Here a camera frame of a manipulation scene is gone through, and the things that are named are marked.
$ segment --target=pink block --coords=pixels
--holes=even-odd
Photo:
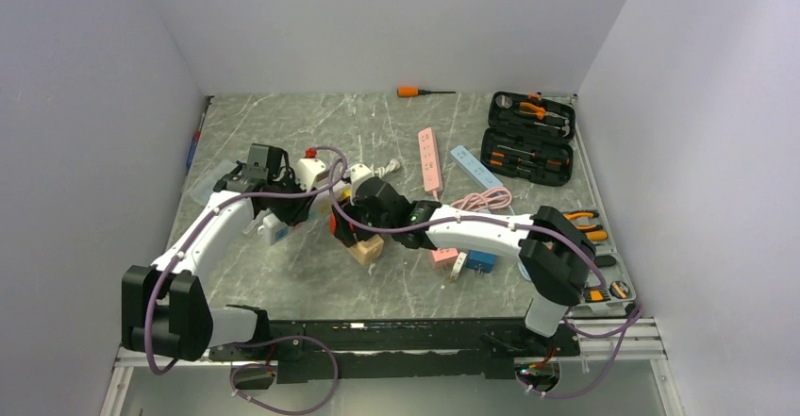
[[[456,263],[456,259],[458,259],[458,250],[456,248],[437,249],[435,251],[429,251],[429,254],[430,265],[434,270],[440,270],[442,268],[450,270]]]

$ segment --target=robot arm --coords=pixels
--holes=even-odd
[[[271,338],[265,310],[242,306],[210,309],[201,282],[208,280],[211,268],[223,257],[227,246],[254,219],[262,216],[267,225],[267,221],[277,218],[287,226],[294,226],[308,218],[314,203],[325,204],[324,198],[330,203],[327,191],[316,198],[311,195],[292,199],[247,197],[254,192],[307,192],[327,178],[327,168],[314,157],[307,155],[301,159],[296,174],[286,161],[286,153],[281,149],[253,144],[247,163],[218,182],[203,212],[175,246],[149,267],[130,267],[122,286],[122,344],[125,348],[144,351],[148,301],[157,279],[166,272],[175,256],[179,257],[179,262],[166,276],[158,295],[158,299],[169,295],[169,305],[156,305],[154,310],[155,354],[197,360],[209,347]],[[356,208],[354,213],[359,216],[357,222],[378,228],[410,227],[468,213],[434,201],[410,203],[391,185],[364,168],[363,165],[354,166],[349,177],[351,202]],[[232,198],[238,200],[228,203]],[[218,209],[221,203],[225,203],[224,207]],[[411,249],[457,247],[518,257],[536,288],[525,325],[535,333],[552,336],[569,307],[578,304],[589,269],[570,247],[558,241],[548,247],[546,243],[551,241],[550,237],[526,227],[555,230],[593,260],[592,243],[554,208],[542,207],[533,216],[480,216],[499,224],[446,223],[395,233],[392,237]],[[518,228],[509,229],[509,223]]]
[[[366,208],[367,221],[386,228],[406,227],[443,219],[459,220],[471,213],[434,201],[410,203],[388,183],[371,178],[359,186],[354,204]],[[535,215],[481,214],[495,223],[450,222],[392,237],[411,249],[460,248],[519,258],[536,291],[525,315],[525,326],[553,336],[569,308],[580,302],[589,267],[567,244],[537,232],[555,231],[594,260],[594,245],[556,209],[541,207]]]
[[[148,301],[157,280],[175,257],[179,257],[178,263],[168,273],[158,295],[158,299],[169,295],[170,303],[157,305],[153,313],[154,353],[196,360],[210,346],[268,337],[266,311],[250,307],[210,309],[201,283],[208,282],[228,245],[254,220],[262,220],[264,225],[272,223],[275,232],[288,230],[307,220],[312,210],[320,208],[317,206],[329,205],[330,197],[328,191],[293,199],[244,197],[246,194],[308,192],[326,180],[327,171],[321,160],[309,154],[298,161],[295,170],[282,149],[253,144],[247,162],[217,182],[206,207],[175,245],[149,267],[132,266],[123,276],[123,346],[144,351]],[[334,191],[342,193],[345,187],[341,183]],[[280,240],[264,236],[270,244]]]

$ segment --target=black tool case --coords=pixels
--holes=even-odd
[[[556,116],[539,120],[534,114],[521,113],[518,107],[522,103],[544,108]],[[563,127],[549,125],[555,121]],[[574,151],[569,142],[574,137],[575,110],[569,105],[536,94],[496,92],[489,108],[489,128],[483,134],[480,161],[500,175],[560,187],[572,176]]]

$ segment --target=pink cable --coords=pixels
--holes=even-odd
[[[506,187],[489,188],[484,192],[472,192],[462,199],[450,204],[452,207],[465,211],[479,211],[483,208],[498,210],[511,205],[511,191]]]

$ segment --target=blue power strip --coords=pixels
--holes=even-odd
[[[450,156],[456,161],[461,171],[465,172],[476,184],[483,187],[484,190],[503,186],[503,182],[498,180],[491,171],[486,169],[486,166],[478,161],[463,145],[459,145],[451,150]]]

